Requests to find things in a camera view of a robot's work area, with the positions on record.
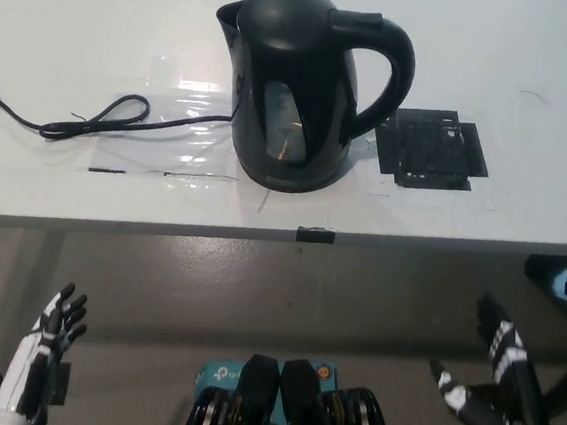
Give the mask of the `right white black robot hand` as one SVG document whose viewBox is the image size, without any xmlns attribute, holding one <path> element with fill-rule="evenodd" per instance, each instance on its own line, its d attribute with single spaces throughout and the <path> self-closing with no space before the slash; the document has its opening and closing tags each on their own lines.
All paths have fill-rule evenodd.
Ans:
<svg viewBox="0 0 567 425">
<path fill-rule="evenodd" d="M 477 300 L 477 334 L 485 343 L 493 379 L 465 385 L 441 361 L 429 368 L 443 401 L 463 425 L 550 425 L 532 359 L 503 305 L 488 292 Z"/>
</svg>

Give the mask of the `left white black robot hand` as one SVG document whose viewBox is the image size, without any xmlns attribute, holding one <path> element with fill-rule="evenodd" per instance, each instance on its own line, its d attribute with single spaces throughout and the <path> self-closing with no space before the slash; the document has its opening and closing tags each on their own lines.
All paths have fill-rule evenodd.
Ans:
<svg viewBox="0 0 567 425">
<path fill-rule="evenodd" d="M 87 295 L 75 286 L 52 297 L 17 346 L 0 385 L 0 425 L 47 425 L 49 408 L 65 402 L 72 365 L 63 359 L 88 328 Z"/>
</svg>

